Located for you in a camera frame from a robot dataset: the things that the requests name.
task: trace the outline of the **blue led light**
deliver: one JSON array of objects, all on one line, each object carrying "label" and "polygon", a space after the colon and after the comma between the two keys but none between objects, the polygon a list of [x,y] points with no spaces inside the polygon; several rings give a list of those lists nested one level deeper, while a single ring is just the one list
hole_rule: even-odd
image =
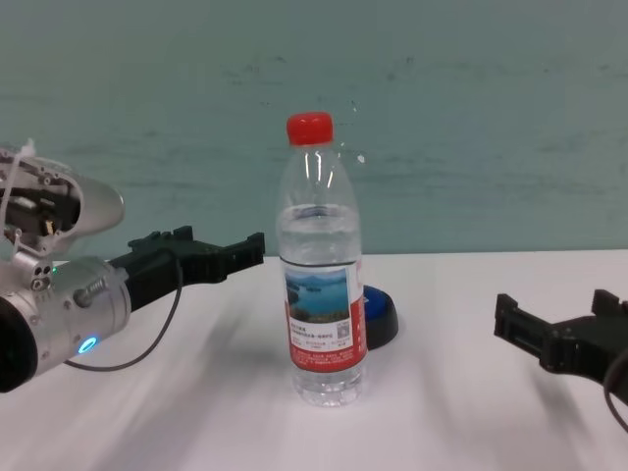
[{"label": "blue led light", "polygon": [[96,339],[96,337],[90,337],[81,344],[80,348],[78,349],[78,353],[85,353],[86,351],[91,350],[91,348],[95,346],[97,342],[98,340]]}]

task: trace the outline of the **bottle label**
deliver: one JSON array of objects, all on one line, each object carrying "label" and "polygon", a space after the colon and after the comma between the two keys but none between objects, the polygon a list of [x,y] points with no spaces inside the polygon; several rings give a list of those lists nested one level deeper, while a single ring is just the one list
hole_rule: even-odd
[{"label": "bottle label", "polygon": [[360,265],[303,267],[284,261],[290,357],[299,368],[341,371],[366,355]]}]

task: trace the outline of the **black cable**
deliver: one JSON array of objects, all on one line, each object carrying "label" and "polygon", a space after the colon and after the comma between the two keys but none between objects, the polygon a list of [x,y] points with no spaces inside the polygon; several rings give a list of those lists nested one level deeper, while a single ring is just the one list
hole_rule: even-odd
[{"label": "black cable", "polygon": [[90,366],[90,365],[83,365],[81,363],[75,363],[74,361],[71,361],[71,360],[64,361],[66,365],[72,366],[73,368],[78,368],[80,370],[95,371],[98,373],[120,371],[120,370],[124,370],[125,368],[129,368],[130,366],[136,363],[139,363],[141,360],[146,358],[155,349],[155,347],[161,341],[162,337],[166,334],[166,331],[168,330],[168,327],[170,326],[170,323],[172,322],[173,317],[175,317],[175,312],[177,312],[177,308],[179,307],[179,300],[181,299],[181,293],[183,291],[183,269],[181,267],[181,262],[179,261],[179,257],[173,250],[169,248],[161,248],[157,250],[156,252],[151,253],[151,256],[155,256],[159,252],[168,252],[168,254],[173,259],[173,262],[175,264],[175,269],[177,270],[177,292],[175,293],[175,300],[173,301],[173,305],[170,308],[170,312],[168,313],[166,322],[164,322],[164,326],[161,328],[161,331],[159,331],[159,334],[157,335],[157,338],[155,339],[155,341],[152,344],[150,344],[150,346],[146,348],[144,352],[141,353],[139,356],[137,356],[131,361],[128,361],[127,363],[122,363],[121,365]]},{"label": "black cable", "polygon": [[604,376],[604,381],[602,383],[604,389],[604,399],[606,400],[606,405],[610,409],[610,413],[615,418],[617,423],[620,425],[622,429],[628,434],[628,423],[624,420],[624,418],[619,414],[617,407],[612,401],[612,397],[610,397],[612,387],[617,382],[617,379],[621,374],[624,373],[624,369],[628,366],[628,349],[624,350],[617,358],[613,360],[613,362],[608,367],[608,371],[606,372],[606,376]]}]

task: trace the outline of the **teal wall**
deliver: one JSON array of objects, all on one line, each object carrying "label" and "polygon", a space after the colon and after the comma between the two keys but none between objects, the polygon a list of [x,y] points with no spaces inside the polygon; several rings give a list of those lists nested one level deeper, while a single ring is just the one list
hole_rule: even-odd
[{"label": "teal wall", "polygon": [[625,247],[626,18],[625,0],[6,0],[0,141],[123,193],[125,221],[75,253],[183,224],[265,231],[274,253],[285,119],[310,109],[335,116],[367,252]]}]

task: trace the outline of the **blue object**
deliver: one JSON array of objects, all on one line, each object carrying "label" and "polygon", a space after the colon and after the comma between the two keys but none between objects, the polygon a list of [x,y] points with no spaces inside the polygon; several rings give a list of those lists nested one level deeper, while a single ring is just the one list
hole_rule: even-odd
[{"label": "blue object", "polygon": [[96,337],[90,337],[86,341],[82,343],[80,348],[78,349],[78,353],[85,353],[86,351],[90,351],[98,342]]},{"label": "blue object", "polygon": [[369,350],[386,345],[399,331],[393,300],[380,289],[364,287],[364,317]]},{"label": "blue object", "polygon": [[364,287],[364,315],[367,321],[386,315],[386,295],[373,287]]}]

